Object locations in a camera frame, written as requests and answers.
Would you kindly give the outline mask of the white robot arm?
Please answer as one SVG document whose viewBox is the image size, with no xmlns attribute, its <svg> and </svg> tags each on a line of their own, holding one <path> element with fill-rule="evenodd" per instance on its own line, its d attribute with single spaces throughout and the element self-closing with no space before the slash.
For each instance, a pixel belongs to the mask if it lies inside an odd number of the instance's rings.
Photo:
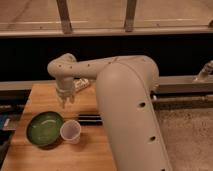
<svg viewBox="0 0 213 171">
<path fill-rule="evenodd" d="M 117 171 L 173 171 L 150 97 L 159 79 L 153 59 L 130 55 L 78 62 L 64 54 L 47 70 L 62 104 L 74 100 L 76 78 L 96 81 L 97 107 Z"/>
</svg>

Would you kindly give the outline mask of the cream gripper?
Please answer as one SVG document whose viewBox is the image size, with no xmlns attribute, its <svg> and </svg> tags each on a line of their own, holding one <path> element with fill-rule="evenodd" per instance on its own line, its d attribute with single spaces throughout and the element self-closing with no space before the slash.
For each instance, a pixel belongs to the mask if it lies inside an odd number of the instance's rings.
<svg viewBox="0 0 213 171">
<path fill-rule="evenodd" d="M 70 103 L 74 103 L 75 101 L 74 91 L 72 89 L 64 90 L 56 88 L 56 93 L 59 96 L 59 104 L 62 108 L 65 108 L 65 98 L 69 98 Z"/>
</svg>

